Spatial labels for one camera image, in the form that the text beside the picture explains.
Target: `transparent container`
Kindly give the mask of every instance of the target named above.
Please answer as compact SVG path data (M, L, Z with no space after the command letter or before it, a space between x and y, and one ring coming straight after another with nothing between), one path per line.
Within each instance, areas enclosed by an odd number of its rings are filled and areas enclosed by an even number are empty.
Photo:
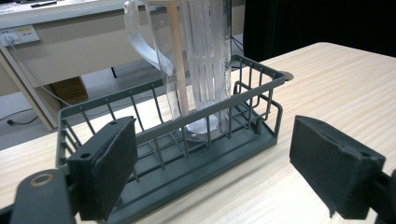
M155 50L139 33L134 0L125 3L125 24L134 49L161 70L172 118L187 116L228 99L231 91L231 1L143 2ZM228 120L227 110L196 120L186 126L186 138L192 141L216 138L227 132Z

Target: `dish rack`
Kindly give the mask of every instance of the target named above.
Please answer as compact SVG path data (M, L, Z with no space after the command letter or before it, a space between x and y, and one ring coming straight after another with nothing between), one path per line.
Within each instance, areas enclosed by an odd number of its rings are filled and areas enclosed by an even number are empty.
M233 83L233 95L218 104L196 111L186 117L164 121L158 90L161 79L128 90L119 91L79 105L69 106L59 113L57 167L68 174L67 158L84 144L87 131L79 136L78 125L70 119L81 116L93 136L95 120L89 119L89 111L104 107L111 119L116 119L114 103L130 101L132 113L137 119L135 126L138 162L125 186L119 202L113 209L108 223L130 223L172 202L174 199L197 188L210 179L223 174L239 163L263 152L277 142L282 117L282 106L273 100L274 88L285 82L282 73L239 55L232 56L238 64L238 77ZM145 92L152 93L159 124L146 128L135 98ZM183 138L186 125L228 109L229 131L216 139L210 134L206 142L190 142Z

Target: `white shelf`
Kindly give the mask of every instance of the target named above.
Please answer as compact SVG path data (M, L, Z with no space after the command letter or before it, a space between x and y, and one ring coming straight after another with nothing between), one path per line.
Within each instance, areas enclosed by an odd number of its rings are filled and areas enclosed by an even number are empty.
M122 0L63 0L57 5L31 8L31 4L0 5L0 29L57 21L123 8Z

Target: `light wood tabletop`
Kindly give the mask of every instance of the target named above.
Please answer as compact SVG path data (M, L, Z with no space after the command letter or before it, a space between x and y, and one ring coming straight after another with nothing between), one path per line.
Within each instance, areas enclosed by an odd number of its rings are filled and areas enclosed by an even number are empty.
M396 59L317 43L263 64L294 74L275 89L283 106L278 143L202 185L141 223L374 223L329 217L329 210L290 164L296 115L321 119L387 157L396 169ZM56 133L0 151L0 206L20 181L55 166Z

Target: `power strip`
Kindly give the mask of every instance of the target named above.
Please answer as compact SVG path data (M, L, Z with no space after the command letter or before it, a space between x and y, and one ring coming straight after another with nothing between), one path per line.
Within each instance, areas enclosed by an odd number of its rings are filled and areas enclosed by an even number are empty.
M0 42L3 46L9 46L8 42L6 41L7 36L13 38L14 45L40 40L37 33L35 32L35 28L33 28L32 25L0 30Z

